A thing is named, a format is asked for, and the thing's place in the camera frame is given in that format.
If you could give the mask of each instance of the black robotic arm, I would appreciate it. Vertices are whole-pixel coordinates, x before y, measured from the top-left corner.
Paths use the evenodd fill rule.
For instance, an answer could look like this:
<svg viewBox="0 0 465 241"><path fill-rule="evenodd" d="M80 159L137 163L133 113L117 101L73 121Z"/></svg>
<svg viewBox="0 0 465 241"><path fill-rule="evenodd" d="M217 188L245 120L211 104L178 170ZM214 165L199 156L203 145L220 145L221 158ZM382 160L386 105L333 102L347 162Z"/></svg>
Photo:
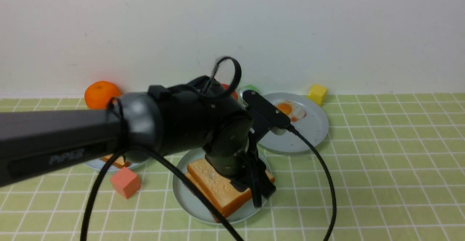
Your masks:
<svg viewBox="0 0 465 241"><path fill-rule="evenodd" d="M235 74L225 90L214 75L219 64L228 59L234 63ZM163 156L202 147L206 160L220 175L229 178L235 188L251 188L254 205L259 208L261 197L268 199L276 187L265 174L256 143L270 130L287 129L297 135L298 132L289 117L257 92L243 93L245 106L231 97L240 78L239 62L223 57L211 77L198 77L188 84L168 88L153 85L148 92L129 93L111 100L105 110L0 113L0 186L117 153L99 173L89 196L82 228L85 233L81 233L81 240L85 240L85 222L88 224L105 169L122 151L141 149L128 153L126 158L142 162L153 157L176 172ZM175 174L183 177L179 170L178 173ZM186 185L241 240L214 206L197 189L192 189L195 187L191 183ZM325 240L335 220L333 192L332 197L334 219Z"/></svg>

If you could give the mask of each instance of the toy block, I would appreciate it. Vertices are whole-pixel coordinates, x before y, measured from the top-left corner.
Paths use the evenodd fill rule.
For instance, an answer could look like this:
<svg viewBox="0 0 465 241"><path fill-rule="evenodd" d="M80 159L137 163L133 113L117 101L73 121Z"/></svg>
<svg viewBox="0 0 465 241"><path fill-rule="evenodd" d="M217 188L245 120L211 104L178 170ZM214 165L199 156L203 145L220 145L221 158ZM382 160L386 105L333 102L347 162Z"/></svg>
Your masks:
<svg viewBox="0 0 465 241"><path fill-rule="evenodd" d="M328 89L322 85L315 84L310 89L310 93L308 94L309 100L312 100L317 105L321 106L326 98L326 93Z"/></svg>
<svg viewBox="0 0 465 241"><path fill-rule="evenodd" d="M129 168L121 168L111 178L113 189L128 199L141 189L141 180L136 173Z"/></svg>

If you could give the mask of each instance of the orange cube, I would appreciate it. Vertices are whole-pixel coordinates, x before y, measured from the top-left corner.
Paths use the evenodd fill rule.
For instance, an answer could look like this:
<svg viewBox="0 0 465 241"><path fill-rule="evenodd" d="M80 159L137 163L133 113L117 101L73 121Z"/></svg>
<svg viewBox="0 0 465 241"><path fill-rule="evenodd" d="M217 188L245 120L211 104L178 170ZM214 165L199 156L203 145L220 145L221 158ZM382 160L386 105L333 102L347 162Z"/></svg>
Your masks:
<svg viewBox="0 0 465 241"><path fill-rule="evenodd" d="M126 167L116 172L110 181L115 191L126 199L141 189L141 180L138 175Z"/></svg>

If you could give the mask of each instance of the black cable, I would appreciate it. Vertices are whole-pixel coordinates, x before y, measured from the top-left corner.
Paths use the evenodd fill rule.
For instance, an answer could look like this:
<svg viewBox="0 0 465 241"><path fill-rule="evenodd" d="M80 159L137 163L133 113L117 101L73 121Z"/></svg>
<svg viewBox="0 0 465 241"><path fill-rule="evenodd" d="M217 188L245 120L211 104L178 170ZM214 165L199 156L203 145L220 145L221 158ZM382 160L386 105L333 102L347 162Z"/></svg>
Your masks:
<svg viewBox="0 0 465 241"><path fill-rule="evenodd" d="M201 98L202 100L205 100L207 102L215 102L215 101L218 101L218 100L225 99L226 97L231 96L234 93L234 91L236 91L236 89L239 86L239 82L240 82L240 79L241 79L241 76L242 76L242 70L241 70L239 62L236 59L233 59L232 57L222 57L216 63L215 69L218 70L219 64L221 62L225 61L225 60L228 60L228 59L231 60L232 63L234 64L234 77L232 78L232 81L229 84L229 87L223 93L221 93L219 95L214 95L214 96L207 96L204 92L199 92L199 90L197 90L197 88L195 88L195 87L193 87L191 85L187 85L187 84L175 85L174 87L169 87L168 89L171 92L179 92L179 91L183 91L183 90L189 90L189 91L193 92L194 94L196 94L199 98ZM213 81L215 74L216 74L216 71L214 70L212 72L212 75L211 75L210 79L208 79L208 81L206 83L206 86L209 87L211 85L211 82Z"/></svg>
<svg viewBox="0 0 465 241"><path fill-rule="evenodd" d="M304 136L295 129L293 125L291 125L289 128L287 128L291 133L295 134L298 136L304 143L308 145L308 147L315 153L315 155L318 158L318 161L320 162L321 166L323 167L324 173L326 174L326 177L328 179L329 183L329 190L331 192L331 201L332 201L332 215L331 215L331 221L329 223L328 231L326 232L326 235L324 236L323 241L328 241L329 237L331 236L332 229L334 228L334 224L336 223L336 192L334 191L334 185L332 183L331 175L329 173L329 169L326 166L326 163L324 162L323 158L321 155L318 153L318 151L315 149L315 147L306 139Z"/></svg>
<svg viewBox="0 0 465 241"><path fill-rule="evenodd" d="M100 185L102 184L103 178L105 178L105 174L110 169L110 166L113 165L113 163L118 159L118 157L123 155L124 152L125 150L120 150L116 152L115 154L113 154L112 157L105 163L105 165L103 165L100 172L98 172L97 178L95 179L95 182L93 183L92 190L90 191L88 203L86 205L86 210L84 211L84 216L82 218L80 241L87 240L90 216L92 214L93 205L95 203L95 199L97 198L98 189L100 188Z"/></svg>
<svg viewBox="0 0 465 241"><path fill-rule="evenodd" d="M210 201L202 194L202 192L189 180L184 173L179 170L179 168L175 167L173 164L171 164L168 160L166 160L164 157L160 156L158 153L146 149L144 147L131 147L131 149L137 149L137 150L142 150L154 159L156 161L160 162L160 164L164 165L165 168L168 168L175 176L177 176L186 186L191 190L194 195L210 210L210 212L216 216L216 218L220 221L220 223L228 230L228 232L231 234L231 236L234 237L235 240L237 241L243 241L242 237L237 233L237 231L231 226L231 224L228 222L228 220L216 209L216 207L211 204Z"/></svg>

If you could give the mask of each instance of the bread slice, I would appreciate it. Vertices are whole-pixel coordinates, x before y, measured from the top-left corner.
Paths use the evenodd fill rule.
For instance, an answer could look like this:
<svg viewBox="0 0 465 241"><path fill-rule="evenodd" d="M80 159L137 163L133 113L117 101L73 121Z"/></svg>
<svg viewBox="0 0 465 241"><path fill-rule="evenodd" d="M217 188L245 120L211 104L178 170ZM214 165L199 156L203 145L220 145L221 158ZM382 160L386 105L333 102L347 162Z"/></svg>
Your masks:
<svg viewBox="0 0 465 241"><path fill-rule="evenodd" d="M189 163L187 171L206 194L208 200L225 218L252 198L250 188L243 192L237 191L231 185L230 180L219 175L205 158ZM274 182L274 176L268 171L266 175L271 182Z"/></svg>
<svg viewBox="0 0 465 241"><path fill-rule="evenodd" d="M100 160L102 160L103 162L107 162L108 160L110 160L111 157L112 157L112 155L106 155L106 156L100 158ZM125 162L125 161L124 161L124 158L123 158L122 156L120 156L120 157L118 157L118 158L116 159L115 162L113 162L113 165L114 165L115 167L121 169L121 168L124 168L124 167L127 168L128 166L130 166L130 165L131 165L131 162L127 162L127 161Z"/></svg>

